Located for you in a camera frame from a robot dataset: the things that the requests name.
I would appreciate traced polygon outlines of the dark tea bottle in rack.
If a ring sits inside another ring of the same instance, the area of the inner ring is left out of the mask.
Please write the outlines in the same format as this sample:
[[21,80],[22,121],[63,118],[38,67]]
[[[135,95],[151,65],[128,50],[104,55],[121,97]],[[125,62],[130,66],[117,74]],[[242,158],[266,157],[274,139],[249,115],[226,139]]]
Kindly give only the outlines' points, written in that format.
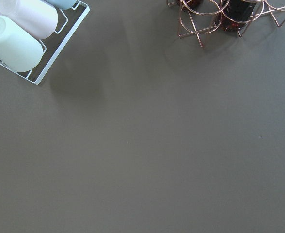
[[227,7],[223,10],[221,27],[224,31],[238,32],[245,27],[245,22],[249,20],[256,3],[245,2],[242,0],[230,0]]

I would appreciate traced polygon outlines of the mint green cup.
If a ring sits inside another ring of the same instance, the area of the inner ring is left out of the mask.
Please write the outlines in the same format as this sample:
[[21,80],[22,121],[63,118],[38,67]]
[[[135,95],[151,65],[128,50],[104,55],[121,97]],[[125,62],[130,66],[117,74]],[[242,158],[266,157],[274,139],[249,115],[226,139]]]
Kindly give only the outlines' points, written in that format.
[[15,72],[36,67],[43,56],[38,40],[6,16],[0,15],[0,59]]

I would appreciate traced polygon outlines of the pale pink cup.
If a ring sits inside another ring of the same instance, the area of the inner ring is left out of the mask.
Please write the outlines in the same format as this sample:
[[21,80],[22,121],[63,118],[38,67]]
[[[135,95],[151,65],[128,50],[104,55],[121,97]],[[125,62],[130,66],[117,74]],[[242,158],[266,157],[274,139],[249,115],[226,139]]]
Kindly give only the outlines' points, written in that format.
[[43,0],[0,0],[0,15],[40,40],[50,37],[58,24],[56,8]]

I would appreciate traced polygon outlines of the pale blue cup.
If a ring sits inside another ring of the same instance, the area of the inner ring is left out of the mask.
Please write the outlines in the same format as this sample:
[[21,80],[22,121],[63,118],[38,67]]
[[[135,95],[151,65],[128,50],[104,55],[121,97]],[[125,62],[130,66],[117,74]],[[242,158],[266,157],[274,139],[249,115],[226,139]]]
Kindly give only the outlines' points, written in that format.
[[76,4],[76,0],[45,0],[49,4],[61,10],[68,10]]

